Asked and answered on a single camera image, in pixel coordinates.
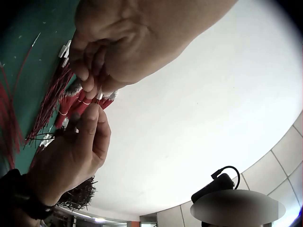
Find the green table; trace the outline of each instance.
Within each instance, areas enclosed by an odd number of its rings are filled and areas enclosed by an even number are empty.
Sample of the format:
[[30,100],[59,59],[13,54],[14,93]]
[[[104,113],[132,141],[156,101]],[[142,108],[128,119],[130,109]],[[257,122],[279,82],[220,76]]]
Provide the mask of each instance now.
[[[58,64],[58,53],[75,31],[74,14],[78,2],[79,0],[29,1],[0,39],[0,62],[4,65],[10,89],[13,90],[22,61],[41,33],[26,61],[14,97],[16,117],[24,137],[31,130],[38,114],[48,82]],[[0,81],[4,85],[2,73]],[[44,132],[48,132],[55,118],[56,113]],[[21,174],[28,171],[36,148],[33,143],[22,147],[20,153],[16,154],[16,168]],[[1,174],[4,175],[8,170],[7,162],[1,161],[0,167]]]

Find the finger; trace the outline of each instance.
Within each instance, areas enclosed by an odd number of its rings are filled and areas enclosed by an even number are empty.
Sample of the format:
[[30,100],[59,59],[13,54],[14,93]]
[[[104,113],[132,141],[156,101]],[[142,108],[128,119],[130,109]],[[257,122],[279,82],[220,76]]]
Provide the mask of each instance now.
[[99,47],[100,45],[98,42],[91,42],[85,48],[84,62],[89,69],[92,68],[92,61]]
[[98,118],[99,105],[92,103],[85,109],[79,122],[79,133],[75,144],[78,152],[86,154],[92,151]]
[[92,72],[94,75],[99,75],[100,71],[104,65],[104,56],[106,53],[106,48],[102,46],[99,51],[97,51],[94,55],[92,61]]
[[93,143],[93,152],[102,161],[105,161],[106,159],[110,138],[111,129],[108,124],[107,116],[103,109],[99,106],[99,119]]
[[103,93],[111,93],[129,84],[131,83],[117,81],[108,75],[107,78],[102,81],[102,91]]
[[81,86],[84,91],[89,92],[94,88],[94,77],[93,75],[89,75],[86,81],[81,81]]
[[90,40],[76,31],[69,48],[70,67],[77,77],[83,81],[88,78],[88,69],[84,63],[83,56],[89,42]]
[[99,91],[99,89],[98,89],[98,84],[97,84],[97,83],[94,83],[93,89],[92,89],[91,91],[89,91],[89,92],[86,92],[86,93],[85,93],[85,97],[86,97],[87,99],[93,99],[93,98],[96,97],[98,91]]
[[77,113],[77,112],[73,113],[71,115],[71,117],[69,118],[68,125],[65,129],[65,132],[74,133],[76,131],[76,126],[77,126],[79,119],[80,119],[79,113]]

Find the hand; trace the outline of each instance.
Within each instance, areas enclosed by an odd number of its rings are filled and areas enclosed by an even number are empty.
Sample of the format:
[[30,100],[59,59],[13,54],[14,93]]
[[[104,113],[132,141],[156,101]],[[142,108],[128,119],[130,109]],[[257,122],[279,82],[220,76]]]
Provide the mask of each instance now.
[[90,104],[80,120],[71,118],[64,136],[55,138],[37,156],[27,174],[38,199],[53,206],[63,193],[92,177],[104,164],[110,135],[107,117],[98,104]]
[[70,66],[88,99],[98,86],[107,93],[134,84],[177,58],[235,2],[81,0]]

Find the ceiling tile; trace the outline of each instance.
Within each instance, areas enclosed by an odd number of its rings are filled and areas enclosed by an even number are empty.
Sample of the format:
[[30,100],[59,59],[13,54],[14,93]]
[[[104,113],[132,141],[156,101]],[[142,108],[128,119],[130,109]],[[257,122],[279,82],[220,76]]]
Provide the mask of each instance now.
[[201,227],[201,221],[194,218],[190,213],[192,204],[192,201],[189,201],[181,205],[185,227]]
[[290,175],[289,180],[294,188],[294,191],[299,200],[300,206],[302,206],[303,196],[302,196],[302,163],[296,168],[296,170]]
[[268,195],[285,179],[286,175],[272,152],[268,152],[254,165],[243,172],[252,191]]
[[184,227],[180,206],[157,213],[158,227]]
[[289,226],[298,216],[300,211],[300,206],[289,181],[285,180],[276,190],[274,190],[268,196],[279,201],[286,208],[285,215],[275,221],[273,223],[273,227]]
[[294,127],[301,133],[301,135],[303,135],[303,117],[302,117],[302,112],[299,115],[299,117],[297,118],[297,120],[294,122]]
[[289,176],[302,162],[302,136],[291,127],[272,151]]
[[[238,177],[236,176],[234,179],[232,179],[232,181],[235,183],[235,186],[236,186],[238,183]],[[249,190],[249,188],[247,187],[247,184],[244,181],[242,174],[240,174],[240,184],[239,184],[238,189]]]

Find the white ceiling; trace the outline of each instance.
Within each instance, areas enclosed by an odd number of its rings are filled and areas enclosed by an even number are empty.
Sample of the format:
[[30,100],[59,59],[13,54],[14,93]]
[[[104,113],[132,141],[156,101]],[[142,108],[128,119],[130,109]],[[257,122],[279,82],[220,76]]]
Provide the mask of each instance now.
[[135,221],[189,201],[223,166],[254,164],[302,110],[301,45],[273,5],[242,0],[175,61],[121,89],[88,212]]

